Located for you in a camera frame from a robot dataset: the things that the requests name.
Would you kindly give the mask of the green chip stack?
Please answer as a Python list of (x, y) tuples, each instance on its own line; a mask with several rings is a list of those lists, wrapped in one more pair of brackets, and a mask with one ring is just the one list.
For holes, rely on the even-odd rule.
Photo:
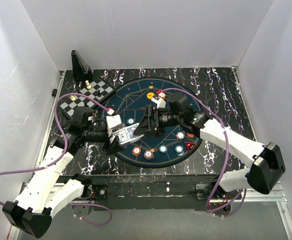
[(177, 145), (175, 147), (175, 152), (178, 156), (182, 156), (184, 154), (184, 149), (181, 145)]
[(161, 145), (161, 146), (159, 147), (159, 152), (161, 152), (161, 153), (166, 153), (166, 152), (167, 152), (167, 147), (166, 147), (165, 145)]
[(135, 123), (135, 120), (133, 119), (133, 118), (129, 118), (128, 120), (127, 120), (127, 124), (128, 125), (133, 125)]

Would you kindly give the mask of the red chip stack bottom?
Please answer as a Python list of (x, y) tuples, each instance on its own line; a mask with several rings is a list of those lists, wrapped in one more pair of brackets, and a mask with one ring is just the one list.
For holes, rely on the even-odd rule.
[(134, 156), (139, 156), (141, 154), (141, 148), (138, 147), (138, 146), (134, 147), (133, 150), (132, 150), (132, 154)]

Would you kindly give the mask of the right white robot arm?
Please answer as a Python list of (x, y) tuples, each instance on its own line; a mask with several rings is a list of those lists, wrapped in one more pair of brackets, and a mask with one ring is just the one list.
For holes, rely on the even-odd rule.
[(194, 110), (189, 99), (180, 92), (170, 94), (166, 99), (168, 107), (163, 106), (164, 100), (159, 95), (154, 96), (156, 106), (146, 106), (135, 135), (157, 138), (163, 135), (165, 128), (180, 126), (186, 133), (209, 141), (237, 157), (246, 168), (219, 175), (220, 179), (212, 185), (212, 194), (218, 199), (240, 189), (252, 188), (264, 195), (272, 191), (286, 171), (277, 144), (253, 141), (222, 126), (216, 118)]

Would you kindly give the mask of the playing card deck box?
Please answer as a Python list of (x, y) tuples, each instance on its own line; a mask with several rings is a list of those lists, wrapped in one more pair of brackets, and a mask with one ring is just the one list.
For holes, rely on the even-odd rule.
[(123, 146), (130, 144), (130, 143), (134, 143), (136, 141), (138, 141), (139, 139), (141, 139), (144, 134), (138, 134), (138, 135), (127, 135), (125, 133), (125, 131), (123, 131), (122, 129), (116, 131), (113, 133), (113, 135), (115, 137), (119, 138), (119, 143)]

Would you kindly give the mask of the green chip stack bottom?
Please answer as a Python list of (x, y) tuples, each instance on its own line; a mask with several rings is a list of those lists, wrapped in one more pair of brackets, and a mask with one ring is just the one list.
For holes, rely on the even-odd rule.
[(161, 145), (161, 146), (159, 147), (159, 152), (161, 152), (161, 153), (166, 153), (166, 152), (167, 152), (167, 147), (166, 147), (165, 145)]

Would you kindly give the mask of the blue backed playing cards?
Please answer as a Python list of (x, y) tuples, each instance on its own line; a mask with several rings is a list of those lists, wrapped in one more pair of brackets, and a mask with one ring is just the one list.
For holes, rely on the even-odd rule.
[(122, 130), (125, 131), (127, 135), (134, 135), (134, 131), (139, 126), (139, 123), (135, 123), (129, 126), (124, 127)]

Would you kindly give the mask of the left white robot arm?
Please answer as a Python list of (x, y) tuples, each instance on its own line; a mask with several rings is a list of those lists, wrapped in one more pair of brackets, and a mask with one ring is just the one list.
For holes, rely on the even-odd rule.
[(47, 232), (53, 217), (73, 200), (91, 201), (98, 196), (92, 180), (79, 173), (55, 192), (51, 190), (85, 143), (103, 143), (110, 154), (123, 149), (113, 134), (123, 126), (121, 117), (111, 108), (107, 113), (106, 119), (95, 119), (92, 109), (79, 107), (72, 120), (60, 127), (27, 186), (2, 207), (12, 226), (38, 239)]

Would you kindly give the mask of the red chip stack top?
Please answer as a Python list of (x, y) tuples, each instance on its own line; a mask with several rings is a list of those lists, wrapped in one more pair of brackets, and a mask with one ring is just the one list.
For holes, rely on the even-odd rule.
[(161, 98), (165, 98), (166, 97), (166, 94), (164, 93), (164, 92), (161, 92), (160, 94), (159, 94), (159, 97), (161, 97)]

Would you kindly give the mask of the blue chip stack top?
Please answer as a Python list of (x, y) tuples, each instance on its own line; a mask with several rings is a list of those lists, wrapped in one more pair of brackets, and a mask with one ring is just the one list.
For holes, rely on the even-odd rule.
[(185, 137), (185, 134), (183, 133), (183, 132), (177, 132), (176, 133), (176, 138), (178, 139), (178, 140), (183, 140), (184, 139), (184, 137)]

